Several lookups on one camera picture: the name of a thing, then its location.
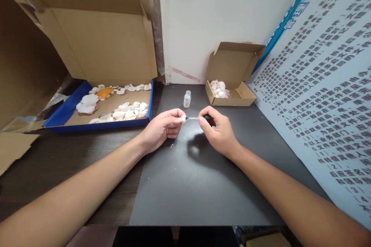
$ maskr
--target small glass bottle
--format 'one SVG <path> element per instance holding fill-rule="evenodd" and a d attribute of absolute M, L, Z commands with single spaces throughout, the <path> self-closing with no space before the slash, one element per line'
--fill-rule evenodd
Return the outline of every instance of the small glass bottle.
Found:
<path fill-rule="evenodd" d="M 186 91 L 184 95 L 184 108 L 189 108 L 189 105 L 191 104 L 191 91 Z"/>

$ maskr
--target small tool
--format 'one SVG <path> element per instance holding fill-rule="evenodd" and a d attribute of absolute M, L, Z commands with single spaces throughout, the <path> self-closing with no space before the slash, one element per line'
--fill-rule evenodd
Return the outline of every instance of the small tool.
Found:
<path fill-rule="evenodd" d="M 215 126 L 214 120 L 209 114 L 204 115 L 204 118 L 209 123 L 209 125 Z M 196 117 L 186 117 L 186 119 L 187 120 L 198 120 L 198 118 L 196 118 Z"/>

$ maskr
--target blue and white poster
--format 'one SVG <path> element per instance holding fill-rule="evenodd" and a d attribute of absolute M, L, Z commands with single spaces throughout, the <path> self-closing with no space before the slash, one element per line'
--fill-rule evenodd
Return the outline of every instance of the blue and white poster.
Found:
<path fill-rule="evenodd" d="M 371 0 L 300 0 L 248 85 L 329 195 L 371 230 Z"/>

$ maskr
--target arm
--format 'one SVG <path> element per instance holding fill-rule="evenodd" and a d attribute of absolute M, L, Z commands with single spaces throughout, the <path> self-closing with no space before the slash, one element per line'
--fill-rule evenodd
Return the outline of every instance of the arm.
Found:
<path fill-rule="evenodd" d="M 183 114 L 159 114 L 133 140 L 4 220 L 0 246 L 65 246 L 141 158 L 178 136 Z"/>
<path fill-rule="evenodd" d="M 205 114 L 213 117 L 215 129 Z M 241 146 L 226 116 L 206 107 L 199 123 L 210 144 L 246 174 L 304 246 L 371 246 L 371 233 L 361 224 Z"/>

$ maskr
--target black desk surface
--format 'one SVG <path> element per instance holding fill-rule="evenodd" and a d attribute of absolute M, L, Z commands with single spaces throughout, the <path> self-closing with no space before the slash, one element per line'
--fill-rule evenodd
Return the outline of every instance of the black desk surface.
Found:
<path fill-rule="evenodd" d="M 182 107 L 192 92 L 190 108 Z M 197 117 L 209 104 L 204 86 L 170 85 L 158 112 L 183 109 Z M 317 194 L 326 193 L 256 105 L 215 107 L 229 117 L 238 141 Z M 130 225 L 280 225 L 282 219 L 249 179 L 188 120 L 176 140 L 146 159 Z"/>
<path fill-rule="evenodd" d="M 154 110 L 182 108 L 196 117 L 209 104 L 204 86 L 155 88 Z M 216 107 L 229 116 L 250 150 L 328 199 L 260 110 Z M 136 136 L 143 127 L 60 135 L 42 130 L 30 150 L 0 177 L 0 221 Z M 282 220 L 230 161 L 216 153 L 188 121 L 176 140 L 140 161 L 87 222 L 88 225 L 276 225 Z"/>

